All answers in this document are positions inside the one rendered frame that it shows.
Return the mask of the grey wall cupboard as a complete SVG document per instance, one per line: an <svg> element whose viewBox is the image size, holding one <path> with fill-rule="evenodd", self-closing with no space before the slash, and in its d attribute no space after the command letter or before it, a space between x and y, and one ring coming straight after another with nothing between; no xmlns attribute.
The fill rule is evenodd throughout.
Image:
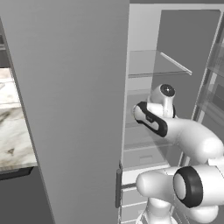
<svg viewBox="0 0 224 224"><path fill-rule="evenodd" d="M11 66L2 19L0 18L0 68Z"/></svg>

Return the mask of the fridge door with clear racks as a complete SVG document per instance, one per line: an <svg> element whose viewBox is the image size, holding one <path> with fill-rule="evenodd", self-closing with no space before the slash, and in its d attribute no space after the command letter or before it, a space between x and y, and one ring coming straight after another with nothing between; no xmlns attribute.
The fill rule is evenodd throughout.
<svg viewBox="0 0 224 224"><path fill-rule="evenodd" d="M224 142L224 12L192 12L187 29L179 57L192 75L178 85L177 115L206 125Z"/></svg>

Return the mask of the grey fridge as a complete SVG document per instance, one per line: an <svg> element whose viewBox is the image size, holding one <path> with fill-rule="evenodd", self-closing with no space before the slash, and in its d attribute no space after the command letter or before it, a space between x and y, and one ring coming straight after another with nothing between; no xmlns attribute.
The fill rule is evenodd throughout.
<svg viewBox="0 0 224 224"><path fill-rule="evenodd" d="M145 102L150 93L161 84L168 84L175 89L173 105L177 115L177 99L179 84L186 81L189 74L153 75L149 77L129 77L130 51L157 50L165 53L178 63L186 67L179 57L183 52L187 20L192 12L221 11L224 12L224 3L131 3L129 6L128 52L125 83L124 128L122 137L122 173L124 169L134 169L141 166L154 166L167 163L173 166L194 166L198 162L188 157L178 146L171 144L162 146L145 146L134 150L124 149L124 133L128 126L138 125L133 116L133 108L139 102ZM178 224L202 224L182 214L176 207L170 209L172 217ZM208 224L224 224L224 205L219 206L216 219Z"/></svg>

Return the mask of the clear glass fridge shelf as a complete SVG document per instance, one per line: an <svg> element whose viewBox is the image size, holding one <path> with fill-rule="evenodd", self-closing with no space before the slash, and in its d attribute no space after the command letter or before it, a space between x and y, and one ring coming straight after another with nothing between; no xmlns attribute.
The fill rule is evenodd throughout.
<svg viewBox="0 0 224 224"><path fill-rule="evenodd" d="M153 75L192 74L192 71L175 59L157 50L129 52L129 77L140 78Z"/></svg>
<svg viewBox="0 0 224 224"><path fill-rule="evenodd" d="M138 124L128 126L125 128L124 133L124 149L126 151L142 148L145 146L162 146L169 145L165 138L156 135L145 126Z"/></svg>

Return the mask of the dark grey base cupboard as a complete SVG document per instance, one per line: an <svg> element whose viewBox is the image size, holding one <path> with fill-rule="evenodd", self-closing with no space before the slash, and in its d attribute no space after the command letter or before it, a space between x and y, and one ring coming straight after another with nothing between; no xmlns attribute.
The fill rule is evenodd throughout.
<svg viewBox="0 0 224 224"><path fill-rule="evenodd" d="M0 224L54 224L38 167L25 177L0 181Z"/></svg>

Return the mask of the white fridge drawer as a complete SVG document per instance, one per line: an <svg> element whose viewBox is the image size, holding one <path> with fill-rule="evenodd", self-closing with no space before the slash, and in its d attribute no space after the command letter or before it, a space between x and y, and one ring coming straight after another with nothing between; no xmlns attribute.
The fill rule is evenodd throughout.
<svg viewBox="0 0 224 224"><path fill-rule="evenodd" d="M121 206L118 212L118 224L135 224L138 216L146 207L147 199L139 194L136 188L137 176L142 172L164 169L167 163L154 166L141 166L134 169L124 169L122 174Z"/></svg>

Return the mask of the plain grey fridge door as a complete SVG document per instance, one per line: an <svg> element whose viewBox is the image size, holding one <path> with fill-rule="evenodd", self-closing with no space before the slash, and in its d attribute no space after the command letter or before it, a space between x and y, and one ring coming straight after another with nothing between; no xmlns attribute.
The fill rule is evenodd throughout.
<svg viewBox="0 0 224 224"><path fill-rule="evenodd" d="M0 0L55 224L117 224L129 0Z"/></svg>

